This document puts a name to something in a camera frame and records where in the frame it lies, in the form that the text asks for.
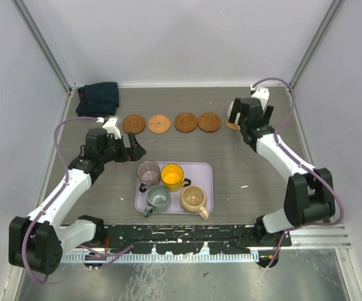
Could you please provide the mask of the white ceramic mug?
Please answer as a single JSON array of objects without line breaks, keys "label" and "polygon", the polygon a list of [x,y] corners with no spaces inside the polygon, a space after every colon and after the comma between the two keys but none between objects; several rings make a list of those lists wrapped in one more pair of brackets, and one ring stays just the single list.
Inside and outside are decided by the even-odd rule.
[{"label": "white ceramic mug", "polygon": [[235,104],[234,102],[232,102],[227,109],[226,121],[239,125],[240,112],[240,105],[238,103]]}]

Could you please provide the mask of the light cork round coaster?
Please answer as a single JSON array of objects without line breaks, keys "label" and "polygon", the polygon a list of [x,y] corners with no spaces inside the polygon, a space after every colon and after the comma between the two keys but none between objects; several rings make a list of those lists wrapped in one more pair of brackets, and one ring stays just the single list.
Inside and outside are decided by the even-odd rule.
[{"label": "light cork round coaster", "polygon": [[240,130],[239,125],[236,125],[236,124],[233,124],[233,123],[230,123],[230,122],[226,122],[225,124],[226,124],[226,126],[228,126],[228,128],[230,128],[232,130]]}]

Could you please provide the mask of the brown wooden round coaster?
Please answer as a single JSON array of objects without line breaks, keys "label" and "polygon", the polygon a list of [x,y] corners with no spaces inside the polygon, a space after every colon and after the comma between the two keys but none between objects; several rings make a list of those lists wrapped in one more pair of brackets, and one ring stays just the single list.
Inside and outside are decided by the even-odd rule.
[{"label": "brown wooden round coaster", "polygon": [[206,112],[198,118],[198,126],[204,132],[215,132],[221,127],[221,119],[213,112]]}]

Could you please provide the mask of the beige ceramic mug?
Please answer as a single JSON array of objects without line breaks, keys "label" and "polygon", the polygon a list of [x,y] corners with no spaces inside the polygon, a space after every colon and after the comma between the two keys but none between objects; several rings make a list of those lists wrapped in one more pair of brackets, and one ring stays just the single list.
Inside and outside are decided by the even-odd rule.
[{"label": "beige ceramic mug", "polygon": [[207,196],[204,190],[198,186],[186,187],[179,197],[181,207],[188,213],[199,214],[203,219],[209,218],[206,209]]}]

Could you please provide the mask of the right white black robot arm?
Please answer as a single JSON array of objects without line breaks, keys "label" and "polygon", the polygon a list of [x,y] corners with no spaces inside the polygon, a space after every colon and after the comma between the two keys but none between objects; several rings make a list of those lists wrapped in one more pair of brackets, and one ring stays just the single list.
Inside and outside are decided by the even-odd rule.
[{"label": "right white black robot arm", "polygon": [[317,169],[296,155],[269,125],[274,107],[262,107],[258,98],[235,98],[227,110],[228,122],[240,127],[244,143],[265,158],[287,183],[284,204],[256,219],[256,241],[271,246],[277,234],[335,215],[333,177],[327,168]]}]

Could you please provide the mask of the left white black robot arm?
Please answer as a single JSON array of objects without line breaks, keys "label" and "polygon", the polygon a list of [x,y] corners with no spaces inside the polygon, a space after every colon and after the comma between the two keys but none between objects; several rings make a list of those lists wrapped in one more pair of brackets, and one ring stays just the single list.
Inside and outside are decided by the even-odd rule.
[{"label": "left white black robot arm", "polygon": [[72,249],[83,243],[91,248],[104,245],[106,229],[101,218],[83,215],[67,227],[61,224],[107,163],[138,161],[146,154],[133,133],[128,134],[128,139],[127,147],[115,128],[88,131],[61,183],[26,217],[17,216],[10,222],[8,261],[12,266],[50,275]]}]

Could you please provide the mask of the dark brown wooden coaster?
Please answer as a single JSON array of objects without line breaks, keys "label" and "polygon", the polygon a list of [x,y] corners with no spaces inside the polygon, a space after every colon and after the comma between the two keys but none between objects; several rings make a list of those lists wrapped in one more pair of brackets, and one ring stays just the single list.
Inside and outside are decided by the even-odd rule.
[{"label": "dark brown wooden coaster", "polygon": [[188,133],[196,129],[198,126],[198,119],[192,113],[180,113],[175,118],[174,126],[178,131]]}]

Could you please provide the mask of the purple glass mug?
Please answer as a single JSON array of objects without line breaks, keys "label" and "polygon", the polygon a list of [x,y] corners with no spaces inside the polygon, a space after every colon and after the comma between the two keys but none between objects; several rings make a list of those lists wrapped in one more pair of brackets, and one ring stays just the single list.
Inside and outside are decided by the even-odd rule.
[{"label": "purple glass mug", "polygon": [[140,181],[138,190],[141,193],[160,184],[160,167],[156,162],[145,161],[138,166],[137,177]]}]

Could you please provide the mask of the yellow mug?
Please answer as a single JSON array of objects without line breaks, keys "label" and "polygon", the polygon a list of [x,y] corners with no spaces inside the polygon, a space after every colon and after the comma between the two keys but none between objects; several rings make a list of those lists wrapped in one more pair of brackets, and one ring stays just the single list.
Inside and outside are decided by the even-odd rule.
[{"label": "yellow mug", "polygon": [[170,191],[175,192],[183,187],[191,185],[192,181],[184,176],[184,170],[177,164],[167,164],[160,173],[164,186]]}]

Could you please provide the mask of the grey ceramic mug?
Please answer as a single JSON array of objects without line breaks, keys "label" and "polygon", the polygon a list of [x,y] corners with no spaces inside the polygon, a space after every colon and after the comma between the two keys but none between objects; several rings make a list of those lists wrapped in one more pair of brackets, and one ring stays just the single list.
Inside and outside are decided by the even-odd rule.
[{"label": "grey ceramic mug", "polygon": [[168,210],[172,203],[172,195],[165,186],[152,186],[146,195],[147,206],[143,211],[144,217],[149,217],[154,212]]}]

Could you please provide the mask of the lavender plastic tray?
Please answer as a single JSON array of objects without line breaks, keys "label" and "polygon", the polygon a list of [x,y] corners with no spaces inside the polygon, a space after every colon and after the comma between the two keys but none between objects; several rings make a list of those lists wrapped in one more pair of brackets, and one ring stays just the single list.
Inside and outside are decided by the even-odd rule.
[{"label": "lavender plastic tray", "polygon": [[[213,191],[213,172],[212,167],[204,162],[176,162],[187,174],[187,178],[192,180],[192,184],[203,189],[207,196],[206,210],[211,213],[214,208],[214,191]],[[146,192],[140,191],[142,181],[137,179],[137,191],[135,195],[135,209],[142,213],[147,207]],[[171,192],[172,203],[163,213],[168,214],[189,214],[179,203],[182,189]]]}]

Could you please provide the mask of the dark blue folded cloth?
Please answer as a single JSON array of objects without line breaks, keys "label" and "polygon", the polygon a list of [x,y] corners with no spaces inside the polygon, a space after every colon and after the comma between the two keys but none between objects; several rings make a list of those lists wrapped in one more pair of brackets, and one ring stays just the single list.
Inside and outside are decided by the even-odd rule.
[{"label": "dark blue folded cloth", "polygon": [[117,82],[103,82],[78,88],[80,102],[76,108],[79,117],[108,117],[116,115],[120,104]]}]

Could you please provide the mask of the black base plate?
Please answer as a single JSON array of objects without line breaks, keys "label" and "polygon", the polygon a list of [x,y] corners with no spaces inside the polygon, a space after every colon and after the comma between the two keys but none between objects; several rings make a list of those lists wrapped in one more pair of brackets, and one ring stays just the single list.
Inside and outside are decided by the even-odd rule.
[{"label": "black base plate", "polygon": [[243,224],[118,224],[105,227],[99,240],[83,243],[117,253],[131,246],[137,255],[156,251],[160,255],[198,254],[206,246],[211,255],[249,254],[252,248],[274,248],[283,232],[260,236],[259,230]]}]

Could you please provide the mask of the aluminium front rail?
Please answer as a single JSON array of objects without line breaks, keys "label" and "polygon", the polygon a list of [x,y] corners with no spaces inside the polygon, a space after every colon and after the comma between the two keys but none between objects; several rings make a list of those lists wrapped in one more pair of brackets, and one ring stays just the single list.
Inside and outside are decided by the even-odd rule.
[{"label": "aluminium front rail", "polygon": [[[91,238],[83,238],[81,233],[73,233],[69,238],[64,237],[64,232],[70,230],[70,226],[61,226],[55,231],[51,226],[35,226],[26,242],[27,251],[35,254],[38,258],[43,255],[52,254],[54,257],[64,255],[71,250],[89,241],[100,239],[103,230],[107,226],[98,226],[97,232]],[[308,226],[300,230],[291,231],[278,243],[283,247],[296,248],[344,248],[349,247],[350,242],[345,228],[342,226]],[[274,250],[274,248],[255,247],[252,250]]]}]

